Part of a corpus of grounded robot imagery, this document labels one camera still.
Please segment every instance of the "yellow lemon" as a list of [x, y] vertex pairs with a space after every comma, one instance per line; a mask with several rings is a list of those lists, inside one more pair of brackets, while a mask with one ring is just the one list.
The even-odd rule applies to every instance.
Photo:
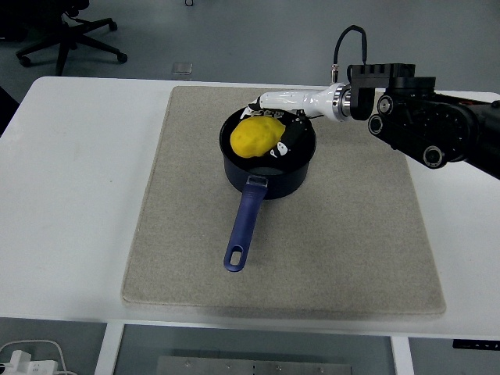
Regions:
[[285, 126], [273, 117], [254, 116], [242, 120], [231, 133], [230, 144], [242, 158], [262, 156], [273, 148]]

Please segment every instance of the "white cable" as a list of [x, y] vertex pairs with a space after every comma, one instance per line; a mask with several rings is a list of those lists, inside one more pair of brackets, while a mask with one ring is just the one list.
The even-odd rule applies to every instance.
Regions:
[[0, 352], [6, 348], [9, 345], [14, 345], [14, 344], [33, 344], [37, 342], [45, 342], [48, 344], [54, 344], [57, 347], [57, 350], [59, 350], [59, 355], [61, 356], [61, 366], [62, 366], [62, 371], [56, 372], [56, 373], [68, 373], [69, 375], [77, 375], [76, 373], [72, 373], [71, 371], [68, 371], [66, 369], [66, 364], [64, 363], [64, 357], [63, 357], [63, 350], [59, 346], [59, 344], [55, 341], [52, 340], [18, 340], [18, 341], [10, 341], [7, 344], [4, 344], [2, 347], [0, 347]]

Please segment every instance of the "saucepan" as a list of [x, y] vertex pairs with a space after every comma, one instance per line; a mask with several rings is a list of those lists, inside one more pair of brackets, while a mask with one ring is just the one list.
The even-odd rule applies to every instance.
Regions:
[[[224, 256], [224, 266], [231, 272], [241, 271], [245, 266], [263, 200], [283, 198], [297, 190], [305, 179], [316, 149], [313, 126], [302, 117], [300, 121], [305, 122], [306, 131], [286, 155], [277, 158], [267, 153], [248, 159], [236, 155], [230, 145], [230, 135], [240, 123], [244, 110], [233, 113], [219, 135], [227, 179], [241, 191], [240, 205]], [[298, 121], [298, 117], [290, 112], [273, 112], [273, 116], [286, 127]]]

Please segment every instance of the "beige mat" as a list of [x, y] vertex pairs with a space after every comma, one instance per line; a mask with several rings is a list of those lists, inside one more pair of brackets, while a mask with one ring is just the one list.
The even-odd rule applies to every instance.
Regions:
[[444, 312], [405, 157], [361, 122], [312, 121], [317, 148], [305, 182], [292, 195], [263, 203], [245, 268], [226, 271], [241, 193], [224, 174], [219, 130], [263, 92], [173, 90], [123, 300], [244, 317]]

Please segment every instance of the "saucepan handle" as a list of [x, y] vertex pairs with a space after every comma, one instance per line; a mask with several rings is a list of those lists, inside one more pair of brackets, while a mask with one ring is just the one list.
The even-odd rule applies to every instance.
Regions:
[[[247, 260], [250, 242], [260, 206], [267, 193], [267, 179], [265, 177], [250, 176], [241, 193], [240, 207], [238, 208], [233, 231], [229, 238], [224, 266], [228, 271], [238, 272], [243, 269]], [[237, 264], [231, 262], [235, 253], [240, 253]]]

